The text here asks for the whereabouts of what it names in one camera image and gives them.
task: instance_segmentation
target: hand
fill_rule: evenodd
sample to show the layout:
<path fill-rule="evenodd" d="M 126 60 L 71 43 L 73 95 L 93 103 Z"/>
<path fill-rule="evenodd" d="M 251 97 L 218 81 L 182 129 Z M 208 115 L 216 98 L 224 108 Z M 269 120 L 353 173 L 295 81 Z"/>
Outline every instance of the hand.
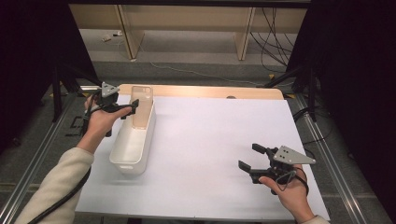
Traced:
<path fill-rule="evenodd" d="M 303 169 L 301 164 L 294 165 L 294 167 Z M 306 181 L 305 173 L 300 169 L 296 169 L 297 176 Z M 300 180 L 294 178 L 283 191 L 269 177 L 262 176 L 259 181 L 277 194 L 280 202 L 291 212 L 298 223 L 306 222 L 315 217 L 306 199 L 306 188 Z"/>
<path fill-rule="evenodd" d="M 85 109 L 88 108 L 90 101 L 91 97 L 85 102 Z M 95 102 L 96 100 L 93 100 L 92 106 L 96 105 Z M 77 147 L 93 154 L 103 138 L 105 138 L 106 133 L 113 127 L 114 122 L 120 117 L 129 114 L 131 111 L 132 108 L 128 106 L 114 113 L 107 113 L 103 110 L 93 112 L 88 123 L 88 130 L 85 132 Z"/>

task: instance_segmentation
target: beige sleeve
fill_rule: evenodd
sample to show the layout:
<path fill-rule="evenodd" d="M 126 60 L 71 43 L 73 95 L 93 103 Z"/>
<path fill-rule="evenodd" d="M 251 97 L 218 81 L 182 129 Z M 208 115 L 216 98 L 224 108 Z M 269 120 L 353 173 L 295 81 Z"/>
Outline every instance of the beige sleeve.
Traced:
<path fill-rule="evenodd" d="M 309 221 L 303 222 L 301 224 L 329 224 L 328 221 L 326 221 L 323 217 L 321 216 L 315 216 Z"/>
<path fill-rule="evenodd" d="M 69 193 L 88 172 L 93 155 L 73 147 L 67 150 L 58 164 L 49 171 L 38 191 L 21 211 L 15 223 L 28 223 Z M 79 193 L 45 217 L 40 223 L 73 223 Z"/>

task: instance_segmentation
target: white table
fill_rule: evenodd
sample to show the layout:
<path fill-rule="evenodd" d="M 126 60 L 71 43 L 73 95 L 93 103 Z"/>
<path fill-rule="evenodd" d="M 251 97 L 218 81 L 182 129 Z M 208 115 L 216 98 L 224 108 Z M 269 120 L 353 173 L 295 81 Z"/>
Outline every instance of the white table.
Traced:
<path fill-rule="evenodd" d="M 120 104 L 130 96 L 121 95 Z M 238 160 L 269 167 L 251 149 L 291 147 L 304 153 L 284 100 L 154 97 L 157 123 L 145 173 L 123 175 L 109 161 L 122 120 L 95 154 L 77 212 L 128 217 L 293 220 L 278 198 L 251 183 Z M 304 165 L 315 214 L 329 219 L 309 165 Z"/>

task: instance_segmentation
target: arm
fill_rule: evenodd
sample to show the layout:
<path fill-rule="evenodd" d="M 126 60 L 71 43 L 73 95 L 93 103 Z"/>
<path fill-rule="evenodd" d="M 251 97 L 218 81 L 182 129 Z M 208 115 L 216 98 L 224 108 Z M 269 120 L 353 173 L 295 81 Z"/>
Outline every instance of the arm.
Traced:
<path fill-rule="evenodd" d="M 126 107 L 111 114 L 103 110 L 94 112 L 88 131 L 77 147 L 67 150 L 62 155 L 58 164 L 44 178 L 39 190 L 23 208 L 16 223 L 28 223 L 70 192 L 90 169 L 93 154 L 113 126 L 114 121 L 131 112 L 131 109 L 131 107 Z M 80 192 L 40 223 L 72 223 L 79 194 Z"/>
<path fill-rule="evenodd" d="M 303 169 L 302 165 L 295 165 L 295 167 Z M 305 174 L 300 169 L 297 169 L 297 175 L 306 181 Z M 291 212 L 297 223 L 328 223 L 322 217 L 314 215 L 306 199 L 306 188 L 298 179 L 294 178 L 284 191 L 280 190 L 277 183 L 271 178 L 262 176 L 259 181 L 277 194 L 283 206 Z"/>

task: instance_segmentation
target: metal rail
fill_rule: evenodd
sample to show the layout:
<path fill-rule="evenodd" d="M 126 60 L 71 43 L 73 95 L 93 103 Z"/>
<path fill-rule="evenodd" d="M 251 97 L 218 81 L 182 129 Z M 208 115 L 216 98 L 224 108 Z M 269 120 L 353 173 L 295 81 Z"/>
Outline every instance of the metal rail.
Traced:
<path fill-rule="evenodd" d="M 296 96 L 297 96 L 298 106 L 300 107 L 300 109 L 306 108 L 307 104 L 304 100 L 304 97 L 301 94 L 296 94 Z M 315 122 L 313 122 L 313 120 L 309 116 L 304 117 L 304 120 L 312 136 L 315 139 L 322 139 L 323 134 L 321 133 L 318 125 Z M 338 167 L 337 162 L 335 161 L 334 156 L 332 155 L 332 151 L 327 146 L 326 141 L 324 139 L 317 141 L 317 146 L 320 155 L 323 157 L 326 166 L 330 172 L 330 175 L 332 176 L 332 181 L 334 185 L 337 187 L 338 192 L 342 200 L 344 201 L 346 210 L 348 211 L 351 220 L 353 221 L 353 223 L 356 224 L 368 223 L 363 212 L 361 211 L 361 206 L 359 205 L 358 201 L 353 195 L 351 188 L 349 187 L 343 174 L 341 173 L 340 168 Z"/>
<path fill-rule="evenodd" d="M 69 93 L 66 96 L 64 101 L 64 111 L 58 118 L 56 122 L 53 122 L 49 127 L 49 130 L 41 142 L 40 147 L 32 158 L 32 161 L 29 163 L 25 173 L 22 178 L 18 182 L 15 189 L 12 191 L 11 195 L 7 199 L 5 205 L 3 206 L 0 214 L 0 223 L 6 224 L 10 223 L 12 218 L 15 216 L 19 206 L 21 205 L 21 201 L 23 200 L 26 191 L 29 189 L 30 184 L 35 178 L 35 175 L 38 172 L 43 160 L 46 158 L 46 155 L 50 149 L 50 146 L 55 138 L 57 132 L 60 127 L 64 123 L 64 117 L 70 108 L 71 104 L 77 98 L 75 93 Z"/>

